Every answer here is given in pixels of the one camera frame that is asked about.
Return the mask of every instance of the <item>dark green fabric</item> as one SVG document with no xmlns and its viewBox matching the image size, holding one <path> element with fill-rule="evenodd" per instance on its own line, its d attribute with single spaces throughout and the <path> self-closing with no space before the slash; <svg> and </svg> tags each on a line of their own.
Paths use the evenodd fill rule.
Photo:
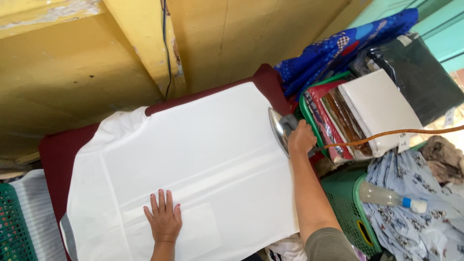
<svg viewBox="0 0 464 261">
<path fill-rule="evenodd" d="M 306 241 L 308 261 L 359 261 L 347 237 L 336 228 L 321 228 Z"/>
</svg>

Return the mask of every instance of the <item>orange cord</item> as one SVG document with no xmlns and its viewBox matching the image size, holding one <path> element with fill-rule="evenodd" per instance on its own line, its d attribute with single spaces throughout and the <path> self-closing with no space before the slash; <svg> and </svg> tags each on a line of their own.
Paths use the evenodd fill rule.
<svg viewBox="0 0 464 261">
<path fill-rule="evenodd" d="M 449 132 L 455 132 L 455 131 L 462 131 L 464 130 L 464 125 L 459 126 L 459 127 L 454 127 L 454 128 L 449 128 L 445 130 L 416 130 L 416 129 L 405 129 L 405 130 L 392 130 L 392 131 L 385 131 L 379 134 L 375 134 L 374 136 L 371 136 L 367 139 L 363 139 L 357 142 L 351 142 L 351 143 L 334 143 L 334 144 L 329 144 L 325 145 L 324 148 L 330 148 L 330 147 L 337 147 L 337 146 L 356 146 L 359 144 L 366 143 L 370 140 L 373 140 L 375 138 L 385 136 L 385 135 L 391 135 L 391 134 L 399 134 L 399 133 L 423 133 L 423 134 L 443 134 L 443 133 L 449 133 Z"/>
</svg>

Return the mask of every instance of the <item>clothes iron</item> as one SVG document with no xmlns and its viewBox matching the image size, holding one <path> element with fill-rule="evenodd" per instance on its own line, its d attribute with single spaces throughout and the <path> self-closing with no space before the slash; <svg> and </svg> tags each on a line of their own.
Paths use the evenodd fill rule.
<svg viewBox="0 0 464 261">
<path fill-rule="evenodd" d="M 277 142 L 287 157 L 290 158 L 288 137 L 290 136 L 290 133 L 297 128 L 298 120 L 293 114 L 282 116 L 272 108 L 269 108 L 269 120 L 271 121 L 271 128 Z M 321 151 L 323 149 L 324 147 L 314 147 L 308 152 L 308 157 L 314 156 L 316 151 Z"/>
</svg>

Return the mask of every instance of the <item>blue bottle cap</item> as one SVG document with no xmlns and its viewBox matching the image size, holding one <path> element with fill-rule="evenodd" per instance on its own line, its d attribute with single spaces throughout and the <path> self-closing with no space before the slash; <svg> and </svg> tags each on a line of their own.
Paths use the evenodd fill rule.
<svg viewBox="0 0 464 261">
<path fill-rule="evenodd" d="M 405 208 L 410 208 L 411 207 L 411 199 L 407 198 L 407 197 L 404 197 L 402 205 Z"/>
</svg>

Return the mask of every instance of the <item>blue wire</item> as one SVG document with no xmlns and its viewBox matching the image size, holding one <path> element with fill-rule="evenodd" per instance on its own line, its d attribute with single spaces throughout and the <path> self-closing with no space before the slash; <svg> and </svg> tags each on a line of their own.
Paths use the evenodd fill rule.
<svg viewBox="0 0 464 261">
<path fill-rule="evenodd" d="M 166 89 L 166 95 L 165 95 L 167 99 L 169 87 L 171 85 L 171 61 L 169 60 L 168 44 L 166 43 L 166 0 L 164 0 L 164 8 L 163 8 L 163 40 L 164 40 L 164 46 L 166 48 L 167 61 L 168 61 L 168 73 L 169 73 L 169 84 Z"/>
</svg>

